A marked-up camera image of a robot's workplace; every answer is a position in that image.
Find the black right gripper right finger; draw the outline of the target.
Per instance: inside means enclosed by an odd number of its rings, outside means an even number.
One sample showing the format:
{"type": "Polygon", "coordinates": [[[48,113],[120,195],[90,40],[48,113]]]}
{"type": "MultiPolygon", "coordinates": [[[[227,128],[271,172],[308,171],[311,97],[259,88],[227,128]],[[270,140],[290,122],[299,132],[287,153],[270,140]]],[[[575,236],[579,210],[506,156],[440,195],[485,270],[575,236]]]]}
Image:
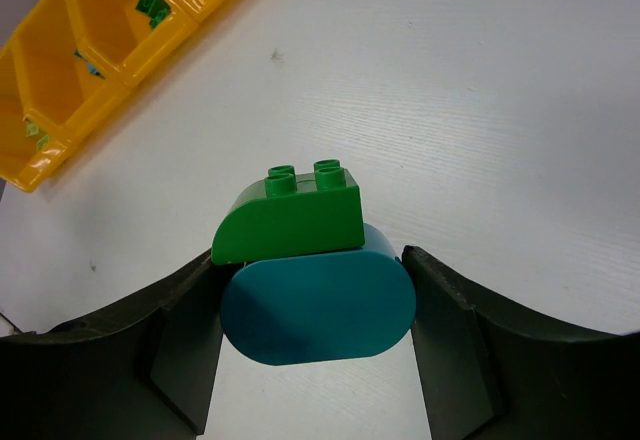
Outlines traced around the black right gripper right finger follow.
{"type": "Polygon", "coordinates": [[[402,264],[434,439],[636,439],[639,335],[600,332],[521,305],[417,246],[402,264]]]}

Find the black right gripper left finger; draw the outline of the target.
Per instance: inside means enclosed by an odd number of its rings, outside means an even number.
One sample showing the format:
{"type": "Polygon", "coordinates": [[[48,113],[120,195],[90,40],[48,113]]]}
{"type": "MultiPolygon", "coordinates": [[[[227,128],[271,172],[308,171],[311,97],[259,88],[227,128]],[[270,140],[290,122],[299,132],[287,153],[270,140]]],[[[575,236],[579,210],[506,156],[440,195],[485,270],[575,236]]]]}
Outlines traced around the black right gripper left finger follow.
{"type": "Polygon", "coordinates": [[[1,340],[4,439],[194,439],[204,433],[225,270],[203,253],[106,307],[1,340]]]}

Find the cyan rounded lego piece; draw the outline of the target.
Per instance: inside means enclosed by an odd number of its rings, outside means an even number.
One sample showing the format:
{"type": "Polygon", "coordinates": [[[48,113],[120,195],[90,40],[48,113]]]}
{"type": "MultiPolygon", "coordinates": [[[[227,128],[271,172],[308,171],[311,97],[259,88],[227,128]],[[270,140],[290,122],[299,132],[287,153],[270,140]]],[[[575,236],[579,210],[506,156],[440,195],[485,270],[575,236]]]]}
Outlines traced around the cyan rounded lego piece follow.
{"type": "Polygon", "coordinates": [[[364,227],[352,250],[257,261],[234,274],[222,329],[244,356],[271,366],[372,357],[396,345],[416,293],[386,236],[364,227]]]}

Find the green rounded lego piece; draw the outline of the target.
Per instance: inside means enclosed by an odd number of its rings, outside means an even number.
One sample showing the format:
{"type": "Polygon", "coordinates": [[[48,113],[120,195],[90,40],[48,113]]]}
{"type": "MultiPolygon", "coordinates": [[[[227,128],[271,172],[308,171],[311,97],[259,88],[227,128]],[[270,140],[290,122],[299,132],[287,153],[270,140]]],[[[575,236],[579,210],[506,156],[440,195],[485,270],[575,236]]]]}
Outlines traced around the green rounded lego piece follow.
{"type": "Polygon", "coordinates": [[[217,228],[210,250],[216,265],[359,248],[365,243],[358,183],[337,159],[309,173],[271,167],[246,187],[217,228]]]}

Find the lime green lego brick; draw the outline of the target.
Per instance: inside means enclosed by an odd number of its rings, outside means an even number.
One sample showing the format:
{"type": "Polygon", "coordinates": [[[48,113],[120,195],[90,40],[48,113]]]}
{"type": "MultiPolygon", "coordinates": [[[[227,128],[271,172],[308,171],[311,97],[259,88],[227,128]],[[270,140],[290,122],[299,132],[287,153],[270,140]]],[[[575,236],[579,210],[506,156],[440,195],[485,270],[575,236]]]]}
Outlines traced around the lime green lego brick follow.
{"type": "Polygon", "coordinates": [[[26,138],[37,137],[40,135],[39,126],[31,121],[28,117],[24,118],[24,125],[26,138]]]}

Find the cyan small lego brick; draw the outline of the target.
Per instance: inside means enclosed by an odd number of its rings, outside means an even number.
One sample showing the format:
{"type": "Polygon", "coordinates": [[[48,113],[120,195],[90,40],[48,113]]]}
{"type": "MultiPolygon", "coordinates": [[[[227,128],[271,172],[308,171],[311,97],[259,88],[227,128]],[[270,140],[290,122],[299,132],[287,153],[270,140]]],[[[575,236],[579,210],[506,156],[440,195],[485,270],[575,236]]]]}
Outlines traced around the cyan small lego brick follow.
{"type": "Polygon", "coordinates": [[[94,65],[87,63],[86,67],[91,75],[104,79],[104,75],[94,65]]]}

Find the dark green lego brick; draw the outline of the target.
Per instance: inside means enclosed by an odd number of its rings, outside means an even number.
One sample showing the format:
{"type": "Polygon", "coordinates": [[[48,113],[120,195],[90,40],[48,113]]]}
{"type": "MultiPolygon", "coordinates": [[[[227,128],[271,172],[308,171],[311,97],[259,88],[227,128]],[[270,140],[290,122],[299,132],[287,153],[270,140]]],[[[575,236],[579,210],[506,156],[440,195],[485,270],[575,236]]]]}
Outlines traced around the dark green lego brick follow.
{"type": "Polygon", "coordinates": [[[151,29],[155,29],[171,13],[171,8],[165,3],[157,3],[149,10],[151,29]]]}

